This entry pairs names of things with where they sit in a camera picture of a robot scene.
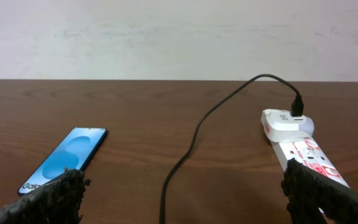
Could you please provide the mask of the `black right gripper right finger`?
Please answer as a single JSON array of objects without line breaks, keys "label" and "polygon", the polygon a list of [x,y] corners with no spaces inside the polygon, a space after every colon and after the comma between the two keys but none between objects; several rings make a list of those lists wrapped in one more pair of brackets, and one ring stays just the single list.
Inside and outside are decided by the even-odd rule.
[{"label": "black right gripper right finger", "polygon": [[358,192],[296,159],[287,161],[281,187],[293,223],[358,223]]}]

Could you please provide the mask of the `blue Galaxy smartphone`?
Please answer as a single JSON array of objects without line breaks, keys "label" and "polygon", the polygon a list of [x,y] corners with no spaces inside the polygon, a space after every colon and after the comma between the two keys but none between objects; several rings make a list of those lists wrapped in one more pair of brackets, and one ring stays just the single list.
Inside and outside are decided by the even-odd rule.
[{"label": "blue Galaxy smartphone", "polygon": [[19,187],[18,195],[23,196],[50,182],[66,168],[84,171],[107,135],[105,128],[73,128]]}]

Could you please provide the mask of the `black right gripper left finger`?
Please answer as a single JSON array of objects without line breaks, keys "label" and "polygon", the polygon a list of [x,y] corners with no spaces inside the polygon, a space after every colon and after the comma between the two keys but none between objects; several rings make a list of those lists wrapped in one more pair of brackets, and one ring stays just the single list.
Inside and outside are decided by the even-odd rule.
[{"label": "black right gripper left finger", "polygon": [[85,173],[65,169],[63,174],[0,209],[0,224],[79,224],[86,186]]}]

